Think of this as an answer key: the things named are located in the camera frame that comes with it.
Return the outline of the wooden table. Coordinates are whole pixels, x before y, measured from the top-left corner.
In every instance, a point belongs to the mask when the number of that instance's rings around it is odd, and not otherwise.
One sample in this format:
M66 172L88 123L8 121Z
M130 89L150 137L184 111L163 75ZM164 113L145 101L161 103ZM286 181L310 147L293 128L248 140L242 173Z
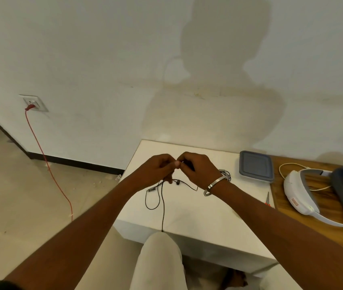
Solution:
M272 206L274 206L276 210L288 215L289 217L299 221L311 229L314 229L320 234L343 246L343 228L325 224L316 218L313 218L312 216L306 216L296 211L285 195L283 187L284 179L279 173L280 165L286 163L292 164L284 165L280 169L283 176L286 176L292 170L300 170L301 167L299 164L310 168L330 171L339 168L340 165L328 164L326 162L299 160L283 156L271 155L270 157L273 161L275 172L275 180L270 185L272 191ZM319 205L322 216L343 224L343 206L331 187L321 191L313 191L313 195L317 200L317 204Z

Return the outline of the grey lidded container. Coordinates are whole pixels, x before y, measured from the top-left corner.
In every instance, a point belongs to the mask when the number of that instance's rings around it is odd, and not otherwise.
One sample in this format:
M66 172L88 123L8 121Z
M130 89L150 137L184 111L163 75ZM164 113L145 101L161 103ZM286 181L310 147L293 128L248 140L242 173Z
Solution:
M242 176L272 183L275 180L274 165L269 155L241 151L239 154L239 173Z

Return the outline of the person's foot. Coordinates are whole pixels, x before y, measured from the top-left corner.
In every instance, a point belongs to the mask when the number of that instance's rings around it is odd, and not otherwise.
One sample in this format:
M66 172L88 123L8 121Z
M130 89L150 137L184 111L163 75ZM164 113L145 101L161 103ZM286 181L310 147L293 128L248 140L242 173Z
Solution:
M227 288L243 288L245 286L248 286L245 272L228 268L219 286L219 290L227 290Z

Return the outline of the person's left forearm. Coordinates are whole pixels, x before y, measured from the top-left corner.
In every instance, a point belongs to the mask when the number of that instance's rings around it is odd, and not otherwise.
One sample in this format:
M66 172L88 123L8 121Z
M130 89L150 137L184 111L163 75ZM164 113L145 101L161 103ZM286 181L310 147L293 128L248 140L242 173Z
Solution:
M127 177L5 278L11 290L74 290L127 201L150 186Z

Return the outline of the person's left leg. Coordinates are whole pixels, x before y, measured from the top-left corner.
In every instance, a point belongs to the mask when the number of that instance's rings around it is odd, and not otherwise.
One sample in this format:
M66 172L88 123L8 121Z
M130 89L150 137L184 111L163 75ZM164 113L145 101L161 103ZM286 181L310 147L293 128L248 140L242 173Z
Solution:
M188 290L181 251L168 234L154 233L143 244L130 290Z

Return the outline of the person's right hand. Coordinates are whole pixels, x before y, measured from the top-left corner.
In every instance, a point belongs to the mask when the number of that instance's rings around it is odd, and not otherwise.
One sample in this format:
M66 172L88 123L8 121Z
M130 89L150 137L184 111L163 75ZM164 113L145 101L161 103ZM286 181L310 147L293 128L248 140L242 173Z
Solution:
M193 184L203 190L216 182L224 175L213 165L208 156L195 153L194 168L195 178L188 178Z

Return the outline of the white headset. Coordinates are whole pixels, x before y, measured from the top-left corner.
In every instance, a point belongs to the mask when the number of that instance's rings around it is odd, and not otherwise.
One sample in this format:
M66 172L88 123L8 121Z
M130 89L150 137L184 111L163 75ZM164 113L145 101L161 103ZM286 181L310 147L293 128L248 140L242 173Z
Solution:
M325 224L343 228L343 224L332 221L319 213L317 201L306 183L306 173L329 177L332 171L308 167L300 171L291 171L284 179L284 192L291 205L303 215L309 215Z

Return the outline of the white wall socket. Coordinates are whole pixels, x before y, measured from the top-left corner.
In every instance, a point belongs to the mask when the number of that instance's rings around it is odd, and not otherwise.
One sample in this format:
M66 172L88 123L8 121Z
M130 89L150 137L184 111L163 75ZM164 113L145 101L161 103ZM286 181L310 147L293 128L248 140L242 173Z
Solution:
M19 97L24 101L28 110L49 112L41 98L38 96L19 94Z

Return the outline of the white low table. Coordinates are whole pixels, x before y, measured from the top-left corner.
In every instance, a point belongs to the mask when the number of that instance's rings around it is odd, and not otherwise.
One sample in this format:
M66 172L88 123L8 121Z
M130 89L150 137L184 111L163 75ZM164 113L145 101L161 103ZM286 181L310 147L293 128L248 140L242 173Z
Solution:
M263 203L269 192L273 204L269 183L239 174L237 153L142 140L122 179L153 155L167 153L177 158L185 151L207 155L217 168L230 173L231 183ZM197 187L181 170L176 170L173 178ZM163 214L162 203L155 210L145 207L146 190L130 198L113 224L123 238L142 244L153 233L161 231ZM217 197L204 196L202 189L194 191L182 183L167 182L163 186L163 197L164 232L175 241L183 255L251 274L263 272L277 263L242 219ZM147 194L150 208L158 201L156 191Z

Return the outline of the black wired earphones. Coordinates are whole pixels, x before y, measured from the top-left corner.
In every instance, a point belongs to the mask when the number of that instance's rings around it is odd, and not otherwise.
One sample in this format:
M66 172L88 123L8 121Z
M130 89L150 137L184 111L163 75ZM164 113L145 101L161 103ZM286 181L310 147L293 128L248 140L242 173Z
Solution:
M163 209L163 214L162 214L162 221L161 221L161 232L164 232L164 218L165 218L165 201L164 201L164 197L163 197L163 186L164 186L164 183L167 182L165 180L165 178L163 178L162 180L160 180L155 186L152 186L150 188L148 188L145 192L145 207L148 209L148 210L155 210L159 207L159 205L162 203L162 209ZM186 185L188 188L194 190L194 191L198 191L198 186L196 188L193 188L191 185L189 185L187 182L184 182L180 179L172 179L172 182L175 183L176 185L180 185L181 183L183 185ZM153 191L156 191L157 192L157 195L158 195L158 204L153 207L153 208L150 208L147 204L147 194L149 192L153 192Z

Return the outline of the black sleeve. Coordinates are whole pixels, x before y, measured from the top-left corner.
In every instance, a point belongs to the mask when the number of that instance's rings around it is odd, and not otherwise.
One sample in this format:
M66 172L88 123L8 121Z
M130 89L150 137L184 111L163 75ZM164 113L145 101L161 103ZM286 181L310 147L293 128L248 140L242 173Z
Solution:
M0 290L23 290L23 289L13 282L0 280Z

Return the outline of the person's left hand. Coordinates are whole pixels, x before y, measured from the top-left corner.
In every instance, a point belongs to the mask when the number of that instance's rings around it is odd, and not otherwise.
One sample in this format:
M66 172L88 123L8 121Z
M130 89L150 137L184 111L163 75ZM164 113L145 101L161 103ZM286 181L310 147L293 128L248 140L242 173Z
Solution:
M162 162L172 158L169 154L154 155L131 173L126 180L136 192L157 184L163 178L171 184L175 170L162 169Z

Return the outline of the person's right forearm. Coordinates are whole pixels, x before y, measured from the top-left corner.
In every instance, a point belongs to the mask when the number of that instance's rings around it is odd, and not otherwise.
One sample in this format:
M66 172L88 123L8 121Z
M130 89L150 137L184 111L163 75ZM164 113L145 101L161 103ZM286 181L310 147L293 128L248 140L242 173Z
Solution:
M343 290L343 247L226 180L211 193L229 205L303 290Z

